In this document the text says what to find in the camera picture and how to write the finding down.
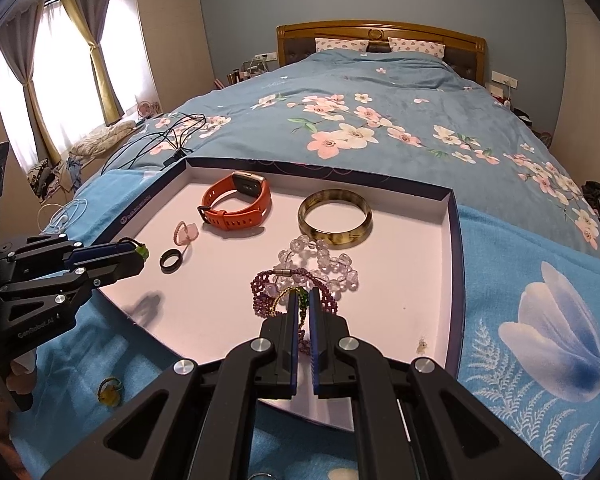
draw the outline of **curtain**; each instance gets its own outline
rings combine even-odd
[[[42,160],[42,158],[48,157],[52,164],[57,164],[60,161],[60,155],[53,146],[45,121],[42,119],[32,79],[34,46],[42,7],[42,1],[37,2],[24,12],[17,13],[14,18],[0,27],[0,50],[13,75],[23,87],[38,158]]]
[[[0,50],[0,114],[11,149],[26,172],[38,162],[36,141],[29,122],[22,85],[13,75]]]
[[[44,7],[33,80],[53,144],[64,152],[104,122],[89,45],[60,2]]]
[[[160,110],[144,47],[137,0],[110,0],[100,44],[113,88],[124,110],[128,112],[130,107],[136,108],[136,104],[142,102]]]
[[[107,65],[102,55],[100,40],[104,31],[109,0],[60,0],[90,48],[91,67],[96,79],[98,97],[105,124],[109,126],[123,115],[120,102],[113,91]]]

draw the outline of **watch face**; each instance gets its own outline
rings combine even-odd
[[[263,176],[244,171],[234,171],[232,174],[235,189],[247,196],[257,198],[262,193]]]

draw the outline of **purple beaded necklace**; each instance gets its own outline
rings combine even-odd
[[[263,270],[256,274],[256,277],[251,282],[251,292],[253,294],[253,311],[256,316],[260,317],[272,317],[280,316],[282,312],[276,310],[276,303],[278,298],[272,298],[267,294],[267,285],[270,276],[285,276],[290,278],[291,276],[304,276],[320,290],[320,304],[325,312],[331,312],[332,314],[338,313],[338,302],[333,299],[329,289],[324,284],[323,280],[316,278],[312,273],[306,269],[271,269]],[[298,327],[298,348],[302,353],[309,353],[309,342],[304,339],[304,329]]]

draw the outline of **black ring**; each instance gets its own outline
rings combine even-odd
[[[169,259],[176,257],[176,261],[171,265],[165,265],[164,263]],[[160,256],[160,268],[165,274],[171,274],[180,268],[182,265],[182,253],[179,249],[169,249],[162,256]]]

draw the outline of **wall switch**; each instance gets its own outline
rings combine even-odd
[[[278,59],[277,52],[267,52],[265,54],[256,54],[253,59],[257,61],[275,61]]]
[[[511,86],[511,88],[518,88],[518,80],[513,79],[511,76],[501,74],[495,70],[491,72],[491,79],[496,83],[502,83],[504,85]]]
[[[499,97],[501,99],[504,98],[504,91],[499,86],[492,85],[491,83],[487,83],[487,90],[494,97]]]

